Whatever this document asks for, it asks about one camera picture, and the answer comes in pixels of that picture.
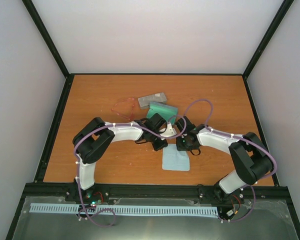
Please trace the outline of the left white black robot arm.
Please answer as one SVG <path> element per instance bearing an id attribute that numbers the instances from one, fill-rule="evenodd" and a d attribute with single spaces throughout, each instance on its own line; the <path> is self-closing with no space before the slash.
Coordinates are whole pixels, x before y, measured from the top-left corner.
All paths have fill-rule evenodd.
<path id="1" fill-rule="evenodd" d="M 111 143 L 151 143 L 153 150 L 159 151 L 168 146 L 167 140 L 160 138 L 160 130 L 167 125 L 158 113 L 129 123 L 105 122 L 100 117 L 91 120 L 72 140 L 78 165 L 75 181 L 79 187 L 76 195 L 85 202 L 93 198 L 96 163 Z"/>

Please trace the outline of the blue cleaning cloth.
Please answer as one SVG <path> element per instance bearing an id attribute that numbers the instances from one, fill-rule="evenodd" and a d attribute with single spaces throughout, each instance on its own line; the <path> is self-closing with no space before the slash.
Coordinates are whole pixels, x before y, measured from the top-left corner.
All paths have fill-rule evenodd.
<path id="1" fill-rule="evenodd" d="M 190 170 L 190 158 L 186 151 L 178 151 L 175 144 L 168 144 L 162 151 L 162 169 L 166 171 Z"/>

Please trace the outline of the grey green-lined glasses case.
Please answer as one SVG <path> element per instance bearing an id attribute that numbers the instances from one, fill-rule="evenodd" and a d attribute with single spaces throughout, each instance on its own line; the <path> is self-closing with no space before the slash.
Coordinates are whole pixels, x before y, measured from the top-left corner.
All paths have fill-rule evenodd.
<path id="1" fill-rule="evenodd" d="M 142 110 L 149 108 L 151 102 L 165 104 L 167 102 L 167 97 L 164 92 L 159 92 L 138 98 L 138 104 Z"/>

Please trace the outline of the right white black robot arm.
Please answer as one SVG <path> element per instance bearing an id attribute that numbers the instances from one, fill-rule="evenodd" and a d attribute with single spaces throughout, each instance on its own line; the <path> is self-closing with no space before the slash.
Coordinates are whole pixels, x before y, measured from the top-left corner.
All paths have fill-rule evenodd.
<path id="1" fill-rule="evenodd" d="M 224 202 L 236 190 L 252 186 L 277 170 L 276 161 L 253 132 L 241 135 L 219 131 L 204 124 L 196 126 L 187 117 L 175 124 L 182 132 L 176 138 L 178 151 L 188 151 L 198 156 L 201 147 L 210 147 L 231 156 L 234 170 L 213 186 L 214 198 L 219 202 Z"/>

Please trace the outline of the blue-grey glasses case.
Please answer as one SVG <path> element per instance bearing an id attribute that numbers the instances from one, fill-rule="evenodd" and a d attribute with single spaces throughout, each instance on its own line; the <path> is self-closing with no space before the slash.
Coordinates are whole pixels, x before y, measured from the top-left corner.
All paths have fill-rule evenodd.
<path id="1" fill-rule="evenodd" d="M 172 125 L 176 121 L 176 115 L 178 114 L 178 108 L 158 102 L 150 102 L 149 110 L 146 117 L 149 119 L 155 114 L 159 114 L 166 122 L 170 122 Z"/>

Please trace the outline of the red transparent glasses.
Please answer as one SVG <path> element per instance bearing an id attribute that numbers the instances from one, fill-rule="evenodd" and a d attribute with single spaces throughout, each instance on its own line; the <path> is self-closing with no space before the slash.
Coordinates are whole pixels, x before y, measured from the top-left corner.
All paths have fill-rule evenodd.
<path id="1" fill-rule="evenodd" d="M 113 105 L 111 111 L 117 116 L 124 118 L 128 121 L 135 119 L 134 110 L 136 106 L 136 99 L 134 97 L 129 97 L 126 99 L 119 100 Z"/>

